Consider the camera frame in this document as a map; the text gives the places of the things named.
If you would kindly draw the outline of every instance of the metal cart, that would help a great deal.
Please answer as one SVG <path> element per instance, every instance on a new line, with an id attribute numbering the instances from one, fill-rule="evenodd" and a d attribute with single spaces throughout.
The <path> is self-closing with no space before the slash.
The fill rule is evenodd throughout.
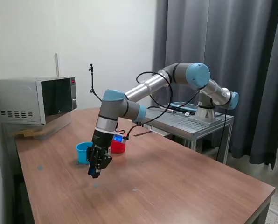
<path id="1" fill-rule="evenodd" d="M 158 109 L 147 109 L 145 122 L 155 118 L 161 113 L 162 111 Z M 216 121 L 213 123 L 206 123 L 190 117 L 190 115 L 185 116 L 184 114 L 164 113 L 158 119 L 148 123 L 148 125 L 190 141 L 191 144 L 188 146 L 192 150 L 201 153 L 202 144 L 200 144 L 200 139 L 222 129 L 224 126 L 225 116 L 223 114 L 216 113 Z M 217 156 L 217 160 L 223 164 L 226 164 L 227 160 L 233 120 L 233 116 L 226 116 L 225 130 Z"/>

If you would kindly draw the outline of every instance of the curtain fold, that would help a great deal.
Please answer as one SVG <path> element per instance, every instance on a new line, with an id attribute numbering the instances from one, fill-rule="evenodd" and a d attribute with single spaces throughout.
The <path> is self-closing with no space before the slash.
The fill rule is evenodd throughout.
<path id="1" fill-rule="evenodd" d="M 240 95 L 230 150 L 275 163 L 278 146 L 278 0 L 159 0 L 154 69 L 203 62 L 211 78 Z M 174 101 L 194 91 L 173 85 Z M 169 91 L 155 94 L 168 103 Z"/>

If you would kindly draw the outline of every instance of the floor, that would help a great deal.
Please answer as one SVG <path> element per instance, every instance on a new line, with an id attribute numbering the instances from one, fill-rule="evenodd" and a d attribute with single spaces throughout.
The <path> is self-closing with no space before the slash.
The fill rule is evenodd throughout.
<path id="1" fill-rule="evenodd" d="M 227 158 L 227 165 L 276 187 L 276 193 L 271 199 L 270 207 L 278 211 L 278 151 L 274 170 L 271 169 L 271 165 L 250 164 L 248 156 L 234 159 L 230 154 Z M 278 224 L 278 216 L 269 211 L 266 224 Z"/>

